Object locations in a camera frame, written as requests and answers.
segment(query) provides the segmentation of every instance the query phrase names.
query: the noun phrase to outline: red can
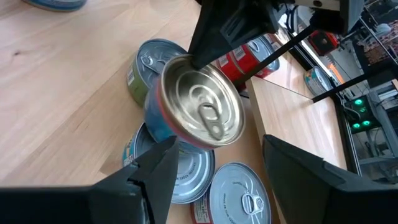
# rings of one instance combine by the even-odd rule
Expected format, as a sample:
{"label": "red can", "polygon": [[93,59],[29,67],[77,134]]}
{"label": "red can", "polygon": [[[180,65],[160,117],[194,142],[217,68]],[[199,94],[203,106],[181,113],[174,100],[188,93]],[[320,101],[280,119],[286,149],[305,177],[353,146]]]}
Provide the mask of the red can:
{"label": "red can", "polygon": [[[217,59],[217,66],[232,81],[236,81],[243,74],[250,72],[256,65],[274,53],[274,47],[266,37],[260,36],[234,49],[232,52]],[[273,61],[266,68],[256,74],[265,78],[278,70],[279,59]]]}

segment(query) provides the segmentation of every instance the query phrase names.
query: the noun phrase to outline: metal can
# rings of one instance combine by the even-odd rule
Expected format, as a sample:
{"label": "metal can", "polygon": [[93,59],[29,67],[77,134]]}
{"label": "metal can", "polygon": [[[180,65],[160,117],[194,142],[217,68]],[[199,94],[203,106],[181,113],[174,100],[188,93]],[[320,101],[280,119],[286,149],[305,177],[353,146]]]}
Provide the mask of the metal can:
{"label": "metal can", "polygon": [[304,82],[314,96],[321,95],[332,89],[328,75],[318,66],[304,73]]}
{"label": "metal can", "polygon": [[191,204],[193,223],[271,224],[267,192],[248,166],[232,162],[215,174],[209,191]]}
{"label": "metal can", "polygon": [[[221,71],[234,82],[243,74],[250,72],[256,65],[272,53],[274,53],[274,47],[266,37],[260,36],[220,57],[217,60],[217,66],[219,66]],[[278,69],[279,59],[263,68],[256,76],[265,78]]]}
{"label": "metal can", "polygon": [[31,5],[50,11],[76,11],[83,7],[87,0],[23,0]]}
{"label": "metal can", "polygon": [[[155,144],[145,123],[126,144],[123,153],[123,166],[145,153]],[[215,173],[214,151],[201,154],[180,154],[177,179],[172,203],[191,203],[198,200],[207,191]]]}
{"label": "metal can", "polygon": [[144,105],[153,80],[162,73],[164,65],[173,57],[187,51],[165,39],[153,39],[143,43],[137,51],[127,74],[129,91],[139,106]]}
{"label": "metal can", "polygon": [[234,85],[214,65],[196,70],[192,56],[169,61],[145,102],[145,122],[159,142],[178,136],[186,152],[202,152],[235,142],[245,116]]}

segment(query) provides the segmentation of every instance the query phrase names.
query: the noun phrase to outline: green led light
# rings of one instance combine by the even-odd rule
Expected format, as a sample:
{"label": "green led light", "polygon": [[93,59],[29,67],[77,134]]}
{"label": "green led light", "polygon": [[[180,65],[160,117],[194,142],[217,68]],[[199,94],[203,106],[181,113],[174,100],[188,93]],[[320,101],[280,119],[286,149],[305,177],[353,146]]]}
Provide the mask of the green led light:
{"label": "green led light", "polygon": [[362,104],[363,104],[363,101],[362,101],[362,100],[356,100],[354,103],[355,103],[356,105],[362,105]]}

